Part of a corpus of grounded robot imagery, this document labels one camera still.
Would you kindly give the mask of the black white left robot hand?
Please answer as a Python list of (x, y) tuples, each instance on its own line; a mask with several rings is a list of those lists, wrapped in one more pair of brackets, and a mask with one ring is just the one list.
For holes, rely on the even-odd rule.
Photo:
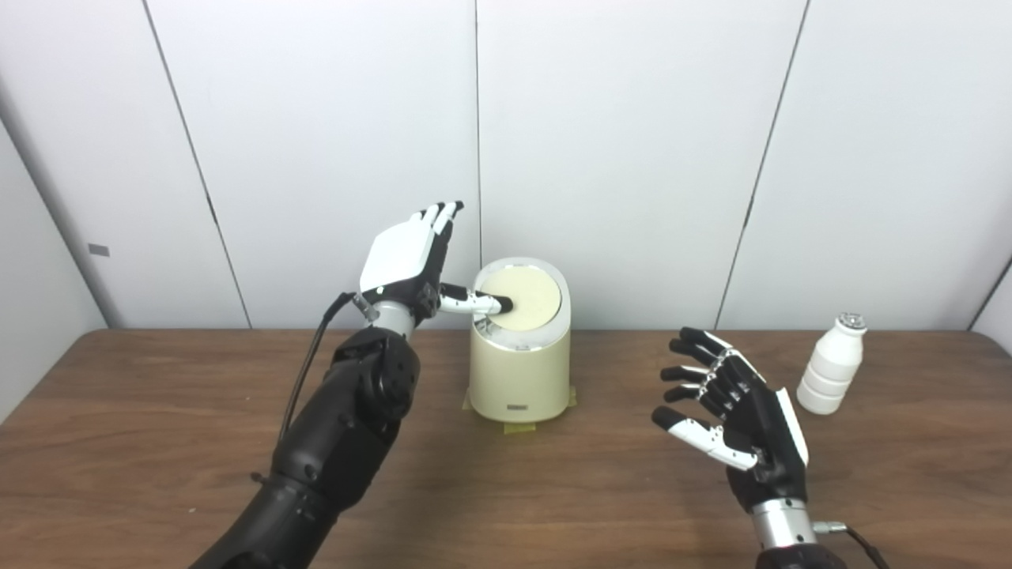
[(359, 291), (372, 305), (404, 307), (415, 326), (438, 312), (466, 315), (507, 314), (509, 296), (498, 296), (444, 281), (444, 264), (461, 201), (437, 202), (383, 231), (373, 240), (359, 277)]

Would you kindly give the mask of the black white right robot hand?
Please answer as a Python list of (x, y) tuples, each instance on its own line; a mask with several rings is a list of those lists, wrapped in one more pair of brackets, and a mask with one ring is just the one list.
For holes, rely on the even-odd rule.
[(722, 462), (744, 511), (771, 500), (809, 502), (807, 445), (787, 390), (774, 390), (740, 350), (704, 329), (683, 327), (669, 343), (694, 365), (666, 367), (651, 420)]

